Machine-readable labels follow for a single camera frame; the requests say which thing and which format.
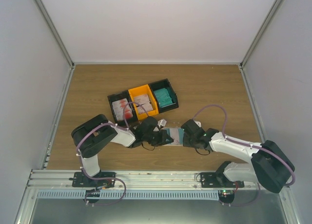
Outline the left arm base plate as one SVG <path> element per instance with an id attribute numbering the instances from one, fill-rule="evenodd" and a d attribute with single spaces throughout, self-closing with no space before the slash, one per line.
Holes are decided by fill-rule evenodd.
<path id="1" fill-rule="evenodd" d="M 95 178 L 106 178 L 95 180 L 88 178 L 84 172 L 75 172 L 73 177 L 69 178 L 72 187 L 104 187 L 111 188 L 115 186 L 115 172 L 99 172 Z"/>

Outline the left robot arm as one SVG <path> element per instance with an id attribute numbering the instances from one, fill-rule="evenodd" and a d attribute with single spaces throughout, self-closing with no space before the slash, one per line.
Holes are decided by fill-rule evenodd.
<path id="1" fill-rule="evenodd" d="M 172 143 L 174 140 L 154 117 L 147 117 L 133 128 L 124 128 L 99 114 L 71 132 L 76 146 L 76 156 L 82 165 L 84 182 L 95 187 L 100 183 L 98 153 L 108 143 L 126 148 L 136 148 L 146 142 L 153 147 Z"/>

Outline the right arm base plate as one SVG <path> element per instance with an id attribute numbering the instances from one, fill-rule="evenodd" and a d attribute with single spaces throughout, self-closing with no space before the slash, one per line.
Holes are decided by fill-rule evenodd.
<path id="1" fill-rule="evenodd" d="M 201 172 L 195 176 L 202 188 L 243 188 L 243 181 L 230 181 L 223 173 Z"/>

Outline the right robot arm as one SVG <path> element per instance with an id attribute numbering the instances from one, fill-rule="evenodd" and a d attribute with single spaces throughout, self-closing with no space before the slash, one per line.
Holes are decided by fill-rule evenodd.
<path id="1" fill-rule="evenodd" d="M 234 181 L 261 184 L 272 193 L 279 193 L 290 186 L 295 167 L 280 147 L 273 141 L 264 143 L 240 141 L 223 132 L 209 128 L 204 130 L 190 119 L 181 126 L 184 131 L 183 146 L 208 152 L 221 152 L 243 161 L 229 162 L 216 175 L 220 187 L 228 187 Z"/>

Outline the beige card holder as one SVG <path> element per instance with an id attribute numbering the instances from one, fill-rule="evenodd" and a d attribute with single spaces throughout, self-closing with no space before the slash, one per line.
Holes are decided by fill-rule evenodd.
<path id="1" fill-rule="evenodd" d="M 163 128 L 167 131 L 168 135 L 173 139 L 173 142 L 167 141 L 166 146 L 183 146 L 184 131 L 182 128 Z"/>

